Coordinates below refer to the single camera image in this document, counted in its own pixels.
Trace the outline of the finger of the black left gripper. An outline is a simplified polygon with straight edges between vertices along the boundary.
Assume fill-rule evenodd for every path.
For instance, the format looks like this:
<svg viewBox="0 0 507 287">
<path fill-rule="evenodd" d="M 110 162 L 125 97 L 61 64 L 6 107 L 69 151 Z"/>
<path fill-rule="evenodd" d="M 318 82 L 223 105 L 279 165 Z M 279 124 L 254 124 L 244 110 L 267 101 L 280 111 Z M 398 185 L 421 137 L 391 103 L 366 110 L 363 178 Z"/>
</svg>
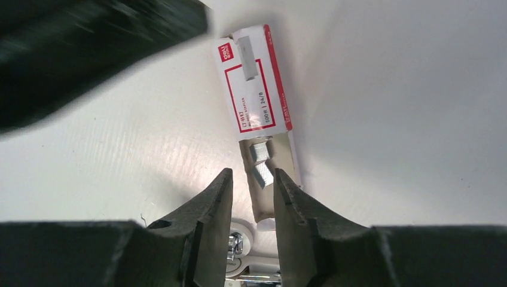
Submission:
<svg viewBox="0 0 507 287">
<path fill-rule="evenodd" d="M 205 34 L 207 11 L 201 1 L 2 1 L 1 133 Z"/>
</svg>

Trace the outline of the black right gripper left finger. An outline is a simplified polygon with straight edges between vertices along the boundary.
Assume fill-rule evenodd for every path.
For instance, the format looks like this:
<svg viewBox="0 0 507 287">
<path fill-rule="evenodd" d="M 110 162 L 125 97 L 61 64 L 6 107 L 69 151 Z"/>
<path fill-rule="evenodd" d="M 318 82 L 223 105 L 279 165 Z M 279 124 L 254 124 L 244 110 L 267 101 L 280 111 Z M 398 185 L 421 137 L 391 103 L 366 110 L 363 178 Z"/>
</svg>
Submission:
<svg viewBox="0 0 507 287">
<path fill-rule="evenodd" d="M 3 222 L 2 286 L 223 286 L 233 203 L 226 168 L 144 227 L 134 221 Z"/>
</svg>

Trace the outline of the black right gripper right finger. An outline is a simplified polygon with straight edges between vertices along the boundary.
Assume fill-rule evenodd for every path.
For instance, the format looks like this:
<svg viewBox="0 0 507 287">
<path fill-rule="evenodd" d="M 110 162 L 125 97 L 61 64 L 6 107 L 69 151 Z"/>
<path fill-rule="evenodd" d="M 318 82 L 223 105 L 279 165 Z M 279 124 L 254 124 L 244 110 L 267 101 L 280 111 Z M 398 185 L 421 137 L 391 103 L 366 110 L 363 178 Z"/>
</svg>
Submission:
<svg viewBox="0 0 507 287">
<path fill-rule="evenodd" d="M 274 176 L 283 286 L 505 286 L 506 227 L 364 227 Z"/>
</svg>

